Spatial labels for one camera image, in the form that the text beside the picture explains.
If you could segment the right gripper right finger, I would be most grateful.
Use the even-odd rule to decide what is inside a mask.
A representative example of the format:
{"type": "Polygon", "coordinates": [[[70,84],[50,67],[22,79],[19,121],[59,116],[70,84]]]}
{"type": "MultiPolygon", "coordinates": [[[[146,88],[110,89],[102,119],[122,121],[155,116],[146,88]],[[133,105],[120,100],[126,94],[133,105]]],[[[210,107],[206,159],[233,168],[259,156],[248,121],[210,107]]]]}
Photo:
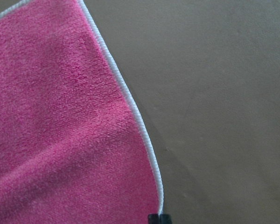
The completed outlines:
{"type": "Polygon", "coordinates": [[[169,214],[160,214],[160,224],[172,224],[172,219],[169,214]]]}

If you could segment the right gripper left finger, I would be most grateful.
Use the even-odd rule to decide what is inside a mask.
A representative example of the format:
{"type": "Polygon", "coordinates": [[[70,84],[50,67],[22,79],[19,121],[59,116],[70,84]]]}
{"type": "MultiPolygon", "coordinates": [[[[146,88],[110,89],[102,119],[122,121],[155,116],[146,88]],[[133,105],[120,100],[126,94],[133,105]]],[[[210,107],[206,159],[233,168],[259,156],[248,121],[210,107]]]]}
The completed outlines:
{"type": "Polygon", "coordinates": [[[149,214],[148,215],[148,224],[159,224],[159,215],[158,214],[149,214]]]}

